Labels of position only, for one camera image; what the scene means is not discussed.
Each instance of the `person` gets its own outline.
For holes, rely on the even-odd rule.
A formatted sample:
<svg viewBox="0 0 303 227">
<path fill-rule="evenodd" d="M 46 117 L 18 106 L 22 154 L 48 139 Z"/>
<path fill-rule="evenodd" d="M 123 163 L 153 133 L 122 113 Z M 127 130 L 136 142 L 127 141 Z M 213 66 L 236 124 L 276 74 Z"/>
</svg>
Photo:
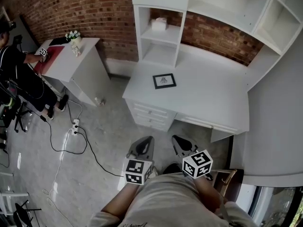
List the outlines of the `person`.
<svg viewBox="0 0 303 227">
<path fill-rule="evenodd" d="M 87 227 L 256 226 L 246 212 L 222 197 L 203 176 L 193 179 L 176 171 L 166 172 L 148 179 L 141 187 L 125 185 L 92 216 Z"/>
<path fill-rule="evenodd" d="M 1 83 L 17 86 L 17 94 L 29 101 L 36 110 L 47 115 L 51 120 L 54 107 L 65 110 L 68 96 L 58 101 L 56 94 L 43 82 L 28 65 L 37 61 L 44 62 L 46 57 L 20 52 L 15 46 L 7 46 L 9 41 L 8 23 L 0 23 L 0 77 Z"/>
</svg>

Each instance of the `brick wall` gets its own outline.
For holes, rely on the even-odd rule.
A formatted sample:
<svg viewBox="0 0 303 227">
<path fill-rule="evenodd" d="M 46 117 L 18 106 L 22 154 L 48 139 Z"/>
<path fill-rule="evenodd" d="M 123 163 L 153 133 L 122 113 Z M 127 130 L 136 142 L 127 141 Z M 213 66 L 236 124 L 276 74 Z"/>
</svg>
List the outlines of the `brick wall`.
<svg viewBox="0 0 303 227">
<path fill-rule="evenodd" d="M 138 60 L 132 0 L 1 0 L 10 17 L 23 15 L 39 43 L 77 29 L 102 39 L 106 57 Z"/>
<path fill-rule="evenodd" d="M 152 9 L 151 18 L 166 17 L 168 24 L 180 26 L 182 13 Z M 181 42 L 225 56 L 248 66 L 263 43 L 230 25 L 187 12 Z"/>
</svg>

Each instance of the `power outlet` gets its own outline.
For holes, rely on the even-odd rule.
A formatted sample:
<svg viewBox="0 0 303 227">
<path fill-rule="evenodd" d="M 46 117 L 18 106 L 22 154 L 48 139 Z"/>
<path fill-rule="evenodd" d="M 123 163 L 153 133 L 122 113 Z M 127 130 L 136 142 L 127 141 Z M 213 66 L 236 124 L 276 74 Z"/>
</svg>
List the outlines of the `power outlet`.
<svg viewBox="0 0 303 227">
<path fill-rule="evenodd" d="M 78 132 L 78 126 L 79 126 L 79 123 L 80 123 L 80 120 L 79 119 L 74 119 L 74 123 L 73 123 L 73 125 L 72 125 L 72 132 L 71 132 L 71 134 L 72 135 L 76 135 L 77 134 L 77 132 Z"/>
</svg>

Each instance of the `framed picture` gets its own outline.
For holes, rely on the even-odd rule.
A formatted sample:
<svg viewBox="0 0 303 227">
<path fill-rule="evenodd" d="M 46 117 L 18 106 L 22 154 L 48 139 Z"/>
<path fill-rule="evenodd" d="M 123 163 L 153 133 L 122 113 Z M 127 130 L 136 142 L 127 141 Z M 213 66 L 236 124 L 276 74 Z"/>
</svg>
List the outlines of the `framed picture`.
<svg viewBox="0 0 303 227">
<path fill-rule="evenodd" d="M 163 74 L 153 76 L 153 82 L 155 84 L 156 89 L 167 88 L 167 87 L 175 87 L 176 82 L 173 74 Z"/>
</svg>

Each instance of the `small white desk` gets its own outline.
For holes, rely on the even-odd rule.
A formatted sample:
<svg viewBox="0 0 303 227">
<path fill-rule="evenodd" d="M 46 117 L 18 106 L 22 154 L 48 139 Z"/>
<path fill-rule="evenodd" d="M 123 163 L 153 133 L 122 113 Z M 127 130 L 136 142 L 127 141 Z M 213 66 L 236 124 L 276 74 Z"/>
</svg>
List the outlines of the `small white desk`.
<svg viewBox="0 0 303 227">
<path fill-rule="evenodd" d="M 176 68 L 139 62 L 123 98 L 137 124 L 168 131 L 176 120 L 228 134 L 249 130 L 247 68 L 181 45 Z M 153 76 L 173 73 L 177 86 L 155 89 Z"/>
<path fill-rule="evenodd" d="M 41 47 L 47 50 L 52 40 L 46 40 Z M 81 55 L 76 57 L 69 44 L 52 63 L 51 67 L 43 76 L 54 80 L 47 80 L 50 85 L 59 80 L 74 94 L 81 102 L 96 106 L 95 97 L 100 99 L 106 97 L 110 79 L 104 68 L 102 60 L 95 47 L 99 38 L 83 38 L 78 46 Z"/>
</svg>

